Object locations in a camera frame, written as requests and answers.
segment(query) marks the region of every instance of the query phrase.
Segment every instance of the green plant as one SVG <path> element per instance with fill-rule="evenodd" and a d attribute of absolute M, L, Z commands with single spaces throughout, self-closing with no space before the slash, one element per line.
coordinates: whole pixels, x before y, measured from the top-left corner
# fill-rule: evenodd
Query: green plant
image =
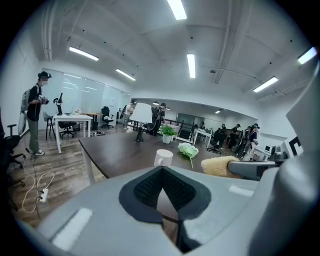
<path fill-rule="evenodd" d="M 177 132 L 175 131 L 175 129 L 173 129 L 169 125 L 162 125 L 159 128 L 159 130 L 160 130 L 160 132 L 163 133 L 163 135 L 168 135 L 168 136 L 177 135 Z"/>

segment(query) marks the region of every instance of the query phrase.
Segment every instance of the lamp shade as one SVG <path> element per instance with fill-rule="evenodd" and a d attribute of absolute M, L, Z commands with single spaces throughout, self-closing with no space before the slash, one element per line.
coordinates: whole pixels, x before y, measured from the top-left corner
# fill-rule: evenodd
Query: lamp shade
<path fill-rule="evenodd" d="M 151 105 L 137 103 L 130 119 L 143 123 L 152 123 Z"/>

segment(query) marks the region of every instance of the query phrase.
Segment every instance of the backpack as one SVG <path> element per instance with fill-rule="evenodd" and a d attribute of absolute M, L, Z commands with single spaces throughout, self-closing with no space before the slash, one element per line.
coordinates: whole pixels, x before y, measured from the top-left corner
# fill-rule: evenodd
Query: backpack
<path fill-rule="evenodd" d="M 29 95 L 30 95 L 30 90 L 31 90 L 31 89 L 32 89 L 32 88 L 26 90 L 26 91 L 24 92 L 24 94 L 22 95 L 21 109 L 20 109 L 20 112 L 21 112 L 21 113 L 24 113 L 25 111 L 28 110 L 28 106 L 29 106 L 28 101 L 29 101 Z"/>

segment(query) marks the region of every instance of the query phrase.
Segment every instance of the gray pants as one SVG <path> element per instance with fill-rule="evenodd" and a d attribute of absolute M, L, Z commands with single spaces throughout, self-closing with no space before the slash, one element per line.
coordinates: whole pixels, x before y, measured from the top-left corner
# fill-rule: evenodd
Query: gray pants
<path fill-rule="evenodd" d="M 39 142 L 38 142 L 38 121 L 32 121 L 27 118 L 29 124 L 29 132 L 30 132 L 30 143 L 29 149 L 33 152 L 39 151 Z"/>
<path fill-rule="evenodd" d="M 130 115 L 129 115 L 129 114 L 125 114 L 125 115 L 124 115 L 123 127 L 127 128 L 129 118 L 130 118 Z"/>

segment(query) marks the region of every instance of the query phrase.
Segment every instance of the white lamp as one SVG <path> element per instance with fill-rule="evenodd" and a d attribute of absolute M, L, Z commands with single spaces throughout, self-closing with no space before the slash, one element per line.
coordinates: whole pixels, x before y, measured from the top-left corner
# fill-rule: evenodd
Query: white lamp
<path fill-rule="evenodd" d="M 138 128 L 138 134 L 135 138 L 135 141 L 143 142 L 144 139 L 142 138 L 142 123 L 152 123 L 151 105 L 145 103 L 137 103 L 130 119 L 140 122 L 140 127 Z"/>

